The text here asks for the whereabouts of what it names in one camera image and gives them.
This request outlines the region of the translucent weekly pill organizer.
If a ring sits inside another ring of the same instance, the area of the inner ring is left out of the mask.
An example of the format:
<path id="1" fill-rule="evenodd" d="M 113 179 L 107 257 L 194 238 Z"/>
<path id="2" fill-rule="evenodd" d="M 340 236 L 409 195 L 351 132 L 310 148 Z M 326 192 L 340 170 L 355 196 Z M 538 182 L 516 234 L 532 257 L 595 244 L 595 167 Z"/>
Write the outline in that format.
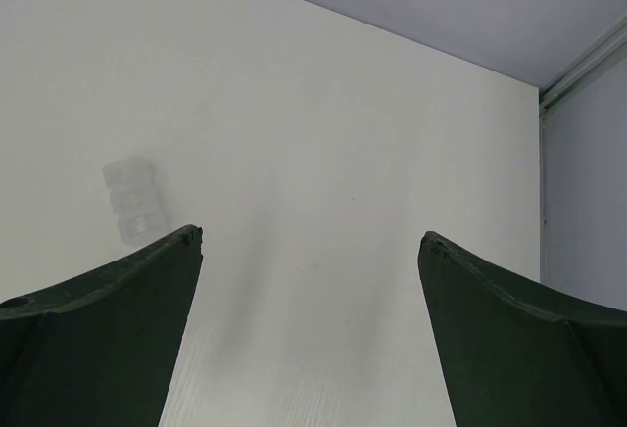
<path id="1" fill-rule="evenodd" d="M 121 240 L 146 246 L 170 233 L 168 215 L 152 163 L 130 157 L 103 166 L 103 177 Z"/>

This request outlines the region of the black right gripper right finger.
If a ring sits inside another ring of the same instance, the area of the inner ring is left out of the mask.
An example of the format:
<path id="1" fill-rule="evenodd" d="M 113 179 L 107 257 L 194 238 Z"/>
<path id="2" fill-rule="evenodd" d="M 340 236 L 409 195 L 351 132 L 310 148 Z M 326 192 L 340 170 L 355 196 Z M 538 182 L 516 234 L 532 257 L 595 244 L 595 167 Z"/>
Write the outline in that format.
<path id="1" fill-rule="evenodd" d="M 626 314 L 429 231 L 418 271 L 458 426 L 623 426 Z"/>

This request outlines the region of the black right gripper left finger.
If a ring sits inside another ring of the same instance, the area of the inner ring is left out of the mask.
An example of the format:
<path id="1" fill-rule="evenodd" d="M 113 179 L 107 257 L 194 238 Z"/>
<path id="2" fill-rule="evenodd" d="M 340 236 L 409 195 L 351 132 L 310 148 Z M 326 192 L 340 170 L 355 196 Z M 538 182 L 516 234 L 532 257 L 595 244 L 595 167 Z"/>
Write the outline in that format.
<path id="1" fill-rule="evenodd" d="M 202 266 L 203 231 L 1 305 L 4 426 L 156 426 Z"/>

